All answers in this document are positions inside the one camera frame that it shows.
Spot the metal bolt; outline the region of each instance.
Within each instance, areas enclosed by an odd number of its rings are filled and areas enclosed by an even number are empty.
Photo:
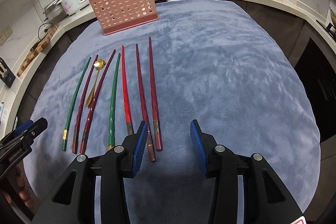
[[[217,145],[217,146],[215,147],[215,150],[216,150],[217,152],[224,152],[224,151],[225,151],[225,147],[222,146],[222,145]]]
[[[122,151],[124,151],[124,148],[121,145],[118,145],[114,148],[115,153],[121,153]]]
[[[262,159],[263,159],[262,155],[260,155],[260,154],[258,154],[258,153],[254,154],[254,155],[253,155],[253,158],[254,158],[255,160],[262,160]]]
[[[86,156],[83,154],[77,156],[77,161],[79,162],[85,161],[85,159],[86,159]]]

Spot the white countertop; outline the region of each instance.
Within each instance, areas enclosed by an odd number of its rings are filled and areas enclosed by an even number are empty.
[[[316,11],[301,3],[298,0],[244,0],[254,3],[259,3],[271,7],[275,7],[279,10],[289,12],[293,15],[296,15],[304,20],[306,20],[312,27],[317,30],[317,32],[326,40],[332,50],[336,53],[336,43],[331,39],[327,32],[316,22],[320,20],[322,23],[326,23],[326,19],[318,14]],[[25,70],[21,77],[17,77],[14,81],[12,87],[8,89],[4,86],[0,90],[0,101],[4,102],[4,110],[1,117],[1,126],[0,126],[0,139],[2,139],[6,134],[11,132],[17,110],[21,103],[22,97],[26,91],[26,88],[34,76],[39,65],[42,63],[44,57],[48,54],[50,49],[56,44],[60,37],[68,30],[95,18],[95,13],[91,6],[86,7],[77,14],[66,18],[60,23],[59,28],[52,37],[49,45],[41,52],[30,64],[30,66]],[[13,72],[16,74],[18,68],[20,67],[22,61],[27,55],[27,52],[32,45],[37,41],[37,37],[31,41],[26,50],[20,56],[16,62]]]

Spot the blue fleece cloth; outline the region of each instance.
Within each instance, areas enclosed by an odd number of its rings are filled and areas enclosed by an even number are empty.
[[[24,159],[27,178],[44,198],[76,157],[71,153],[81,85],[70,125],[68,149],[61,150],[63,129],[82,68],[88,57],[108,60],[125,45],[128,92],[134,130],[141,120],[135,44],[139,44],[148,116],[152,107],[148,36],[152,37],[157,100],[163,151],[157,162],[147,151],[135,179],[125,179],[132,224],[207,223],[214,179],[199,171],[189,133],[197,119],[234,153],[261,153],[304,211],[315,193],[320,173],[320,135],[305,89],[276,42],[229,1],[180,0],[157,4],[160,19],[109,36],[92,23],[60,58],[32,115],[45,117],[48,129],[36,138]],[[107,150],[109,107],[117,58],[106,75],[98,98],[86,154]],[[85,83],[88,71],[83,80]],[[82,116],[80,139],[88,109]],[[121,69],[117,86],[115,142],[127,135]],[[96,223],[100,222],[99,191]],[[242,221],[242,200],[239,201]]]

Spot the cabinet door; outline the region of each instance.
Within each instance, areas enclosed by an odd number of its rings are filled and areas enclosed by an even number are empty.
[[[315,40],[310,39],[295,71],[305,88],[323,142],[335,135],[336,128],[336,74],[332,67],[335,54],[328,45],[324,47],[326,42],[314,33],[312,38]]]
[[[276,8],[251,2],[247,3],[246,12],[277,42],[288,58],[304,20]]]
[[[305,22],[288,58],[288,61],[293,66],[293,68],[295,68],[301,55],[307,47],[312,32],[313,27],[308,22]]]

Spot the gas stove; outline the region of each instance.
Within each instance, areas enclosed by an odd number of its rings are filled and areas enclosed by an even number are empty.
[[[331,23],[329,23],[329,25],[326,27],[323,23],[319,22],[318,20],[316,20],[317,23],[319,23],[324,29],[325,31],[331,36],[331,38],[336,42],[336,33],[333,32],[331,30],[331,27],[334,27],[334,25],[332,25]]]

